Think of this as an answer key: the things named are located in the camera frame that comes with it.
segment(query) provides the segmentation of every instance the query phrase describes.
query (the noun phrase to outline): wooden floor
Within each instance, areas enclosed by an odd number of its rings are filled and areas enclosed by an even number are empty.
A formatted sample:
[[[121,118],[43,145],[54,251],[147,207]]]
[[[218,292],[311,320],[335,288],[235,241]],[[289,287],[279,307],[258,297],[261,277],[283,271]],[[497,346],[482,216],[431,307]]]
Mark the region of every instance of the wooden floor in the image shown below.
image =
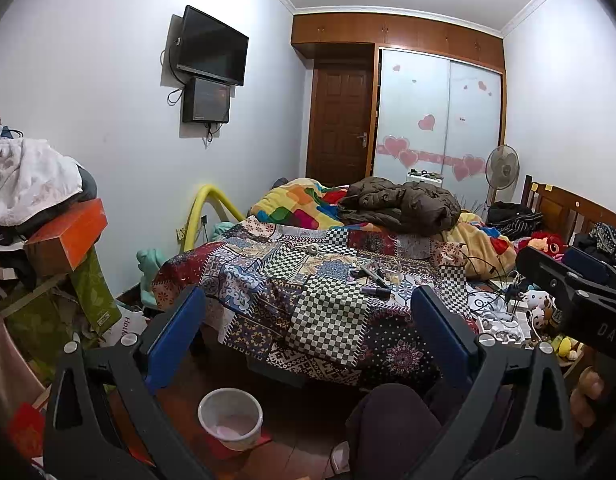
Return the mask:
[[[363,393],[350,386],[310,382],[294,388],[251,372],[243,354],[216,342],[216,332],[204,328],[207,350],[200,357],[186,356],[168,388],[157,393],[162,409],[190,449],[220,480],[311,480],[332,475],[328,456],[345,440],[344,423]],[[216,388],[233,387],[251,393],[261,404],[263,427],[272,442],[220,461],[206,445],[197,420],[202,397]],[[120,399],[110,399],[127,443],[137,445]]]

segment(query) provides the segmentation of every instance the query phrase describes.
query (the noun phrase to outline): white towel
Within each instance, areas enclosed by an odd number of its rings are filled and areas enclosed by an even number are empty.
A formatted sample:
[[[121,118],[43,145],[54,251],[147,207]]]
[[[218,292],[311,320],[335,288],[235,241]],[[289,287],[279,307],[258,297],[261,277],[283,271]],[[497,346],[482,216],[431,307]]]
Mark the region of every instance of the white towel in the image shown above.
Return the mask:
[[[77,163],[47,140],[0,139],[0,225],[20,225],[81,190]]]

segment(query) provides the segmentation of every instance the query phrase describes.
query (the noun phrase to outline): orange box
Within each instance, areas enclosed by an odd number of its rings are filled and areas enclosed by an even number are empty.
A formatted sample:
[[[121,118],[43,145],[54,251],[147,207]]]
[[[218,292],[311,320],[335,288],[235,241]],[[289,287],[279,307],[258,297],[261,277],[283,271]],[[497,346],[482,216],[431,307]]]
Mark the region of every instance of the orange box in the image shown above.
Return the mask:
[[[39,276],[72,272],[107,225],[101,198],[78,202],[28,239],[26,256]]]

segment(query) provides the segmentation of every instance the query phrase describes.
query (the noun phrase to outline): frosted glass door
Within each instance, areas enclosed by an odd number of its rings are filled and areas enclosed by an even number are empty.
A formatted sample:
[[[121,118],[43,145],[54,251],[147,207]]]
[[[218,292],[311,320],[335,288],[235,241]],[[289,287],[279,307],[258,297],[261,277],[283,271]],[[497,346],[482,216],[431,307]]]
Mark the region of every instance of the frosted glass door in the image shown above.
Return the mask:
[[[499,143],[501,75],[450,62],[450,109],[444,188],[462,208],[482,215],[488,197],[485,168]]]
[[[384,50],[373,175],[401,184],[410,168],[440,173],[450,61]]]

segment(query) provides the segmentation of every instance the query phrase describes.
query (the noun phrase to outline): fan head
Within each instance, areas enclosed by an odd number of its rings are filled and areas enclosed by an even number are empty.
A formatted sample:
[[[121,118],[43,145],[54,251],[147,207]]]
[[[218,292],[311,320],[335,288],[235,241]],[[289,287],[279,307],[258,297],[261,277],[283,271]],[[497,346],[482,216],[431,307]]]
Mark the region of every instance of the fan head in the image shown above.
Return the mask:
[[[494,189],[512,186],[519,175],[519,157],[507,144],[496,147],[486,162],[486,180]]]

